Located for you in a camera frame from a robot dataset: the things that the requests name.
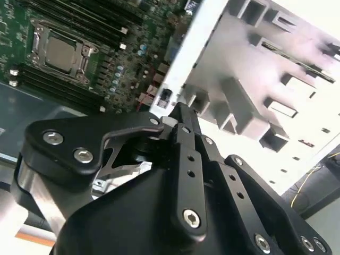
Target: circuit board component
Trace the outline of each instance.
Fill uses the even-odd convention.
[[[166,61],[170,39],[193,17],[185,9],[188,0],[4,1],[0,82],[63,105],[77,102],[75,107],[88,114],[144,105],[141,93],[160,85],[179,47],[171,48]],[[41,82],[34,82],[38,77]],[[51,78],[56,87],[48,84]],[[66,92],[72,95],[65,97]],[[87,93],[101,105],[83,109],[87,99],[77,98]]]

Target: metal frame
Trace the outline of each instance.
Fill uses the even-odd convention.
[[[231,6],[232,2],[236,1],[230,0],[228,5]],[[332,97],[332,95],[337,95],[338,93],[336,83],[327,84],[328,82],[324,79],[315,77],[315,75],[308,75],[301,68],[302,66],[309,68],[306,64],[310,63],[319,65],[324,71],[337,68],[338,61],[332,58],[335,53],[332,51],[333,54],[329,54],[332,48],[330,45],[336,44],[337,40],[301,20],[273,1],[264,2],[269,4],[268,15],[265,15],[262,21],[256,25],[249,25],[238,18],[249,1],[239,1],[241,5],[238,8],[234,7],[235,13],[230,11],[229,7],[225,9],[221,20],[214,28],[214,33],[206,44],[206,48],[202,51],[197,64],[193,66],[193,71],[186,79],[179,79],[177,83],[173,82],[171,89],[176,87],[174,94],[177,94],[186,83],[178,100],[189,105],[192,103],[190,101],[192,91],[205,91],[209,98],[209,107],[200,115],[202,118],[200,124],[204,127],[202,128],[203,132],[214,137],[223,156],[226,157],[232,153],[242,155],[247,161],[251,162],[257,173],[267,183],[270,183],[273,189],[279,194],[283,194],[340,143],[340,133],[338,131],[340,120],[338,118],[338,107],[336,107],[337,98]],[[253,36],[247,40],[246,35],[252,33],[257,33],[259,36]],[[295,41],[302,42],[302,46],[295,44]],[[289,61],[282,57],[281,53],[275,54],[271,50],[262,47],[262,43],[267,42],[270,42],[277,49],[283,49],[294,59]],[[237,58],[242,59],[243,64],[237,62]],[[185,65],[185,63],[186,61],[182,60],[178,68]],[[282,71],[281,67],[287,68],[297,78],[302,79],[303,82],[313,85],[312,88],[308,87],[308,89],[315,89],[317,92],[313,95],[312,100],[308,99],[309,96],[302,96],[301,93],[293,93],[289,86],[285,86],[285,81],[281,83],[279,80],[279,74]],[[256,79],[249,78],[244,74],[244,71],[242,72],[242,70],[250,69],[254,69],[253,73],[256,75],[261,72],[261,69],[265,70],[264,76],[258,75],[262,86],[255,86],[251,80]],[[241,84],[248,97],[252,100],[256,112],[259,112],[266,120],[266,123],[270,124],[269,133],[272,134],[272,140],[279,140],[279,144],[272,147],[267,146],[267,142],[263,141],[261,138],[263,134],[268,134],[268,132],[264,132],[265,128],[268,127],[265,123],[262,125],[261,132],[259,132],[259,125],[256,125],[257,130],[251,128],[252,132],[250,134],[248,132],[239,132],[239,135],[235,135],[237,132],[235,130],[235,127],[237,127],[236,118],[239,120],[251,120],[249,123],[253,123],[256,118],[248,115],[254,111],[246,107],[244,107],[243,113],[237,114],[231,111],[230,97],[225,93],[225,89],[220,88],[222,83],[220,80],[223,79],[225,82],[224,78],[227,79],[229,77],[226,76],[232,76],[231,73],[236,74],[236,80],[241,79]],[[336,73],[331,75],[338,80]],[[167,85],[163,84],[159,93],[161,93],[163,86],[166,87]],[[268,110],[263,104],[263,94],[269,95],[282,105],[297,109],[299,113],[294,118],[288,118]],[[156,104],[157,100],[151,106],[151,112],[156,115],[168,113],[167,110],[157,107]],[[316,117],[316,112],[323,112],[323,114]],[[323,133],[322,128],[330,129],[331,133]],[[299,140],[311,143],[314,147],[310,148],[300,143]],[[230,144],[235,145],[234,150],[226,146]]]

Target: capacitor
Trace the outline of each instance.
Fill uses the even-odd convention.
[[[10,84],[10,86],[12,86],[12,87],[16,87],[16,86],[18,86],[19,82],[18,82],[16,79],[11,78],[11,79],[9,80],[9,84]]]
[[[116,87],[111,87],[111,88],[109,88],[109,91],[110,91],[111,93],[116,92]]]
[[[139,48],[142,50],[142,51],[146,51],[147,50],[147,45],[146,44],[141,44],[140,46],[139,46]]]
[[[18,76],[19,74],[19,68],[17,65],[12,65],[11,69],[10,69],[10,75],[12,76]]]

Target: mounting hole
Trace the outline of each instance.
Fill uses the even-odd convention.
[[[190,176],[190,177],[192,177],[192,178],[194,178],[195,177],[195,173],[193,172],[193,171],[188,171],[187,172],[187,174],[188,174],[188,176]]]
[[[229,175],[229,178],[230,178],[230,179],[232,179],[233,181],[236,181],[236,178],[235,178],[235,176],[234,176],[234,175],[232,175],[232,174],[231,174],[231,175]]]
[[[238,192],[237,195],[239,196],[239,198],[244,199],[244,195],[241,192]]]

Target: cable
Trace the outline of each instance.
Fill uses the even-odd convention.
[[[335,156],[337,156],[337,155],[340,155],[340,152],[330,155],[330,156],[328,157],[328,159],[329,159],[329,158],[333,158],[333,157],[335,157]],[[308,180],[308,178],[309,178],[313,173],[316,173],[316,172],[320,171],[322,168],[323,168],[323,166],[316,166],[316,167],[313,167],[313,168],[312,168],[312,169],[313,169],[312,172],[310,172],[310,173],[307,175],[306,179],[304,179],[303,183],[301,184],[301,186],[300,186],[299,189],[297,190],[297,193],[296,193],[296,195],[294,196],[294,198],[293,198],[293,200],[292,200],[292,203],[291,203],[291,207],[292,207],[292,208],[293,208],[293,205],[294,205],[294,203],[295,203],[295,201],[296,201],[298,195],[301,193],[302,187],[304,186],[304,184],[306,183],[306,181]]]
[[[335,157],[335,156],[337,156],[337,155],[339,155],[339,154],[340,154],[340,152],[338,152],[338,153],[335,153],[335,154],[333,154],[333,155],[329,156],[328,158],[333,158],[333,157]]]
[[[300,194],[301,189],[302,189],[302,187],[304,186],[304,184],[306,183],[306,181],[308,180],[308,178],[309,178],[316,170],[320,170],[321,168],[322,168],[322,166],[313,167],[313,168],[312,168],[313,171],[310,172],[310,173],[307,175],[306,179],[304,179],[303,183],[301,184],[301,186],[300,186],[300,188],[298,189],[298,191],[297,191],[295,197],[294,197],[293,200],[292,200],[292,203],[291,203],[291,207],[292,207],[292,208],[293,208],[293,205],[294,205],[294,203],[295,203],[296,198],[297,198],[298,195]]]

